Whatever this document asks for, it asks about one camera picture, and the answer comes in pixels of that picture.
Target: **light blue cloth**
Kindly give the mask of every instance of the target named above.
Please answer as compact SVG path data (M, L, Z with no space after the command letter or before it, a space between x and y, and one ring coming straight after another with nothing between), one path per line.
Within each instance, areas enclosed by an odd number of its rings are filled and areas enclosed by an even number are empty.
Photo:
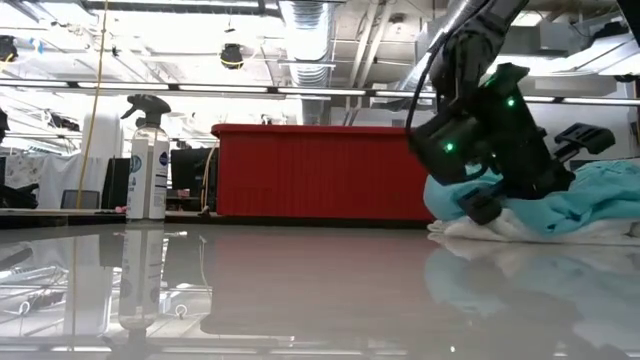
M604 219L640 219L640 167L629 161L599 161L584 165L567 191L540 200L504 199L530 229L543 236L567 234ZM457 200L478 185L491 185L501 177L490 171L478 180L442 186L427 178L424 202L439 220L457 220L465 213Z

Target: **ceiling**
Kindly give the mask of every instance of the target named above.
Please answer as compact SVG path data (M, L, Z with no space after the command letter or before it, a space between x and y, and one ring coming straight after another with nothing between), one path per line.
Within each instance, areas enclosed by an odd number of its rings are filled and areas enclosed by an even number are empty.
M107 13L103 81L232 85L291 85L287 54L287 29L276 16L277 4L266 1L265 14L238 15L246 2L217 1L216 9L204 0L145 0L110 2ZM228 5L233 15L220 5ZM359 35L370 5L369 0L335 3L333 36L328 65L331 87L347 86L358 49ZM16 37L19 57L0 65L2 78L62 79L95 81L100 59L101 19L104 3L99 0L0 0L0 35ZM392 0L390 21L379 22L383 36L375 62L365 76L365 86L393 83L403 79L415 63L415 39L428 22L445 14L445 0ZM615 1L539 1L533 0L520 25L540 22L566 23L586 20L617 11ZM242 45L245 58L240 70L228 70L220 62L225 43ZM21 133L50 133L48 113L77 121L90 109L87 95L31 93L0 87L0 105L13 121L12 130ZM208 135L213 123L259 123L262 115L276 122L287 122L294 101L255 99L167 98L177 125L169 126L174 137ZM120 100L126 109L124 99ZM125 123L129 134L133 120ZM74 151L79 140L47 141L42 149Z

